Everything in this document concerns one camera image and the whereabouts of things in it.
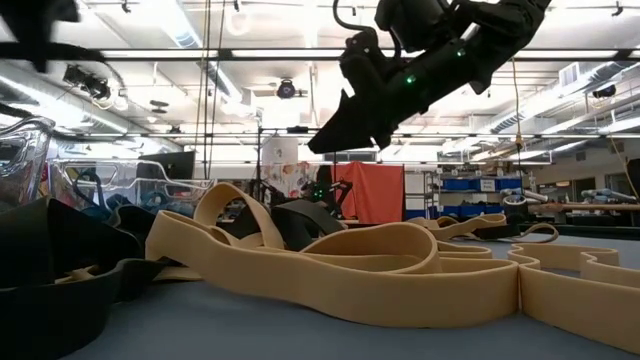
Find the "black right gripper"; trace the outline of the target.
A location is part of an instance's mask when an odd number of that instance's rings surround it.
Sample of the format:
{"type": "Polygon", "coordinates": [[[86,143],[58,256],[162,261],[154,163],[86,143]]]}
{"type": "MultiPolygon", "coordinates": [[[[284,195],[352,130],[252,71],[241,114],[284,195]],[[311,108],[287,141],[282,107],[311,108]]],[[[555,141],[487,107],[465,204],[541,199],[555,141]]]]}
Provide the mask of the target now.
{"type": "Polygon", "coordinates": [[[475,0],[380,0],[376,26],[344,20],[355,34],[339,57],[353,89],[308,142],[315,154],[386,149],[398,124],[468,85],[481,92],[481,4],[475,0]]]}

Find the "teal rubber band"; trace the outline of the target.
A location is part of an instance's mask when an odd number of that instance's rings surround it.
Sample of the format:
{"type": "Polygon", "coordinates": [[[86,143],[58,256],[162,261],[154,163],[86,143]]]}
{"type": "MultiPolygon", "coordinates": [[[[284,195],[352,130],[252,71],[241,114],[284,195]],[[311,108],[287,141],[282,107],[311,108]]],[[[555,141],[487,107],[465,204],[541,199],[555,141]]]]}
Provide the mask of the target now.
{"type": "Polygon", "coordinates": [[[163,210],[169,204],[168,197],[158,191],[152,191],[144,193],[140,196],[139,206],[144,210],[156,214],[158,211],[163,210]]]}
{"type": "Polygon", "coordinates": [[[82,213],[99,221],[107,221],[119,207],[124,205],[131,205],[129,199],[115,194],[107,199],[100,198],[97,204],[83,209],[82,213]]]}
{"type": "Polygon", "coordinates": [[[82,200],[89,203],[93,208],[99,209],[103,213],[109,213],[110,210],[106,206],[106,202],[104,199],[103,189],[102,189],[102,181],[100,177],[94,170],[88,169],[81,172],[78,177],[72,183],[72,189],[74,193],[79,196],[82,200]],[[79,188],[79,182],[86,178],[88,181],[92,181],[95,183],[95,188],[98,195],[98,202],[95,203],[92,199],[90,199],[86,194],[84,194],[79,188]]]}

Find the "black rubber band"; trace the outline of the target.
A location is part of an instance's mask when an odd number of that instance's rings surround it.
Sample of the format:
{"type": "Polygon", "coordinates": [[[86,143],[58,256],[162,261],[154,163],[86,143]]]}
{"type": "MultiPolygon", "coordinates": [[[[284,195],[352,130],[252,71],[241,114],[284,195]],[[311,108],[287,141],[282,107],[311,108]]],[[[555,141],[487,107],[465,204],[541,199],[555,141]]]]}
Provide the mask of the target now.
{"type": "Polygon", "coordinates": [[[292,251],[311,245],[319,234],[329,235],[345,229],[325,208],[303,199],[273,207],[271,218],[292,251]]]}
{"type": "Polygon", "coordinates": [[[51,198],[0,213],[0,289],[52,284],[67,272],[140,258],[131,234],[51,198]]]}
{"type": "Polygon", "coordinates": [[[0,360],[57,360],[83,348],[114,303],[139,297],[164,268],[130,258],[83,280],[0,288],[0,360]]]}
{"type": "Polygon", "coordinates": [[[151,231],[156,215],[135,205],[121,205],[111,214],[107,223],[131,234],[144,244],[151,231]]]}

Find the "orange fabric panel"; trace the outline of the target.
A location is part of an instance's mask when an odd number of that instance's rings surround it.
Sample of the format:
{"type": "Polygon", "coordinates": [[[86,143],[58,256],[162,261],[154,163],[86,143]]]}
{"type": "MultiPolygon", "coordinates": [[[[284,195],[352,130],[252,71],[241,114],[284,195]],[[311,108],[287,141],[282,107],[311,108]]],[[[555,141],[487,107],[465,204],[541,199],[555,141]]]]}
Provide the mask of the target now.
{"type": "Polygon", "coordinates": [[[404,168],[351,162],[335,167],[337,180],[352,183],[341,205],[347,219],[360,223],[382,224],[403,220],[405,189],[404,168]]]}

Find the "floral cloth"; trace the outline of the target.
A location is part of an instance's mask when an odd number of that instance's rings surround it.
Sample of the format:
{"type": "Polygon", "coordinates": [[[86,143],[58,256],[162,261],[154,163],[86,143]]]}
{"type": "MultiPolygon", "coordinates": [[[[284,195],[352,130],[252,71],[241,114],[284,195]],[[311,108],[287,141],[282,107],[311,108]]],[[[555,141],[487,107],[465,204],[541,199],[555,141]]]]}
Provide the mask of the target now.
{"type": "Polygon", "coordinates": [[[308,162],[263,165],[261,178],[286,197],[299,197],[302,187],[315,181],[320,166],[308,162]]]}

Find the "shelf with blue bins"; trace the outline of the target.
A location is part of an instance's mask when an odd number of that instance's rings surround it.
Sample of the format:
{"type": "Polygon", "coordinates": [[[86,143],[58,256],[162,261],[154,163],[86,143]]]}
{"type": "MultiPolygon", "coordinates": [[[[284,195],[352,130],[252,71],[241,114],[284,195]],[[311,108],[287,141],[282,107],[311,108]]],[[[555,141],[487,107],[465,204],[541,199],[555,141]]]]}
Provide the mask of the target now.
{"type": "Polygon", "coordinates": [[[522,185],[519,177],[424,175],[424,205],[428,219],[442,216],[463,219],[504,212],[505,189],[522,185]]]}

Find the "black tripod pole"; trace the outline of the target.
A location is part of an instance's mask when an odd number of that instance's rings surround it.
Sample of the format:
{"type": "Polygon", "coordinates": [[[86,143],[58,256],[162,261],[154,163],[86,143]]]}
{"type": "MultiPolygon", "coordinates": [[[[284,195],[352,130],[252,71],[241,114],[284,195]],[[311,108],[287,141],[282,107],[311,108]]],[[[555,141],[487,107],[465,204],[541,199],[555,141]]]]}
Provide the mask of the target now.
{"type": "Polygon", "coordinates": [[[260,193],[261,193],[261,150],[262,150],[262,126],[260,124],[258,124],[257,127],[257,140],[256,140],[256,153],[257,153],[257,160],[256,160],[256,176],[255,176],[255,185],[254,185],[254,191],[253,191],[253,195],[254,198],[256,198],[257,200],[260,200],[260,193]]]}

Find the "black monitor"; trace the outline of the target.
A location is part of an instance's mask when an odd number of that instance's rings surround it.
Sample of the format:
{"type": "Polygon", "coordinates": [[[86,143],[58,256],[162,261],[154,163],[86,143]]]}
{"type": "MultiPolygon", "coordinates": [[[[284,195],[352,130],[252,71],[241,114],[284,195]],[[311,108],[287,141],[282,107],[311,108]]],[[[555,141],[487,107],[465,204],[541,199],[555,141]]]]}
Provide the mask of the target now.
{"type": "Polygon", "coordinates": [[[194,173],[196,153],[172,152],[139,156],[139,160],[159,163],[169,179],[191,180],[194,173]]]}

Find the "wooden workbench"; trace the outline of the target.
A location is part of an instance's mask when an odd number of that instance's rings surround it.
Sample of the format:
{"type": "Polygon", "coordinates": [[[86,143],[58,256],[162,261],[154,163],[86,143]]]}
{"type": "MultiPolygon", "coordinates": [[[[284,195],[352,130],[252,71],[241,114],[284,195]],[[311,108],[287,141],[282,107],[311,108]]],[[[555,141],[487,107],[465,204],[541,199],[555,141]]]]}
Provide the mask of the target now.
{"type": "Polygon", "coordinates": [[[529,205],[528,210],[536,213],[562,211],[640,211],[640,204],[583,204],[583,203],[549,203],[529,205]]]}

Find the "clear plastic basket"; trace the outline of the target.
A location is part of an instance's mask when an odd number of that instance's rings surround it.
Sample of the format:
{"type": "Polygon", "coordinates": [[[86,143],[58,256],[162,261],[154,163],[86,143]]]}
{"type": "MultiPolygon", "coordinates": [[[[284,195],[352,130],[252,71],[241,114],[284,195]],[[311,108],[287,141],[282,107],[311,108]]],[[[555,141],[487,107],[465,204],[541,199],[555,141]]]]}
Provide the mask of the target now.
{"type": "Polygon", "coordinates": [[[54,126],[28,117],[0,129],[0,213],[37,198],[54,126]]]}
{"type": "MultiPolygon", "coordinates": [[[[140,196],[147,192],[164,193],[169,204],[165,209],[191,217],[200,199],[212,186],[210,180],[169,179],[157,162],[145,160],[53,159],[48,163],[50,195],[82,212],[91,206],[77,196],[72,183],[84,170],[94,170],[102,181],[104,199],[120,194],[131,205],[139,206],[140,196]]],[[[86,178],[79,182],[80,190],[95,203],[98,195],[95,183],[86,178]]]]}

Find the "blue table mat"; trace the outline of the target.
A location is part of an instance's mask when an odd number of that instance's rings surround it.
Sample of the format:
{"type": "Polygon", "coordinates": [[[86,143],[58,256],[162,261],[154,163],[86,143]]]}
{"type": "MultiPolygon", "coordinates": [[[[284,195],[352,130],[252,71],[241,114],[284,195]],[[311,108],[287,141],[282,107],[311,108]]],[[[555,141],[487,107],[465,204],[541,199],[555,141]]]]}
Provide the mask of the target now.
{"type": "Polygon", "coordinates": [[[202,282],[119,304],[65,360],[640,360],[522,314],[462,329],[392,329],[327,317],[202,282]]]}

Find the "black ceiling-mounted device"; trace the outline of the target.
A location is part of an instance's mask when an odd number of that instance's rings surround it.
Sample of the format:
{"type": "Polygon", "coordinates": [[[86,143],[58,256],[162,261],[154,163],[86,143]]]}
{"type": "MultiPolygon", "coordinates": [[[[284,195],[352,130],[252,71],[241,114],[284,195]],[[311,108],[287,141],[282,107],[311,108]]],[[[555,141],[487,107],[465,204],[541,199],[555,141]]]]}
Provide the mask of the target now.
{"type": "Polygon", "coordinates": [[[91,73],[79,65],[68,64],[62,80],[86,92],[92,99],[106,100],[111,96],[108,80],[91,73]]]}

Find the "thin black frame beam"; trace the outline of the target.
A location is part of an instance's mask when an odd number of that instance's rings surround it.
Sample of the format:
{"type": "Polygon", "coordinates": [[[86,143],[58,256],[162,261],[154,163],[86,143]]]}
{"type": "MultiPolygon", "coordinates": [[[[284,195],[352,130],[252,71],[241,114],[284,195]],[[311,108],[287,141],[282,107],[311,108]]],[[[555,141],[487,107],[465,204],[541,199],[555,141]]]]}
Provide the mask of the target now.
{"type": "MultiPolygon", "coordinates": [[[[66,141],[80,141],[80,140],[91,140],[98,141],[99,139],[107,140],[107,139],[125,139],[125,138],[151,138],[151,139],[193,139],[195,138],[257,138],[258,136],[293,136],[293,137],[302,137],[302,138],[313,138],[316,134],[314,133],[283,133],[283,132],[272,132],[268,133],[263,131],[261,133],[205,133],[205,134],[195,134],[195,133],[64,133],[54,131],[54,136],[58,138],[63,138],[66,141]]],[[[471,134],[471,133],[395,133],[391,135],[392,139],[462,139],[462,138],[480,138],[480,139],[515,139],[516,134],[471,134]]],[[[522,133],[522,139],[571,139],[571,140],[595,140],[595,139],[604,139],[604,138],[612,138],[612,139],[640,139],[640,133],[593,133],[593,134],[582,134],[582,133],[566,133],[566,134],[525,134],[522,133]]]]}

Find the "black overhead frame beam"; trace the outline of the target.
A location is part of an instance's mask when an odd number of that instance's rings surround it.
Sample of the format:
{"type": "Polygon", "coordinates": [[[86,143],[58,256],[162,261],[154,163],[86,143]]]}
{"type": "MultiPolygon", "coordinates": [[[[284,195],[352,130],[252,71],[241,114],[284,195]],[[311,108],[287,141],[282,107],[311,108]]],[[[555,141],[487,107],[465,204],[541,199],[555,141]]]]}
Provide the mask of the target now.
{"type": "MultiPolygon", "coordinates": [[[[209,55],[222,61],[335,61],[342,48],[242,48],[221,50],[189,49],[104,49],[110,61],[186,61],[209,55]]],[[[523,62],[640,61],[640,48],[631,49],[524,49],[509,56],[523,62]]]]}

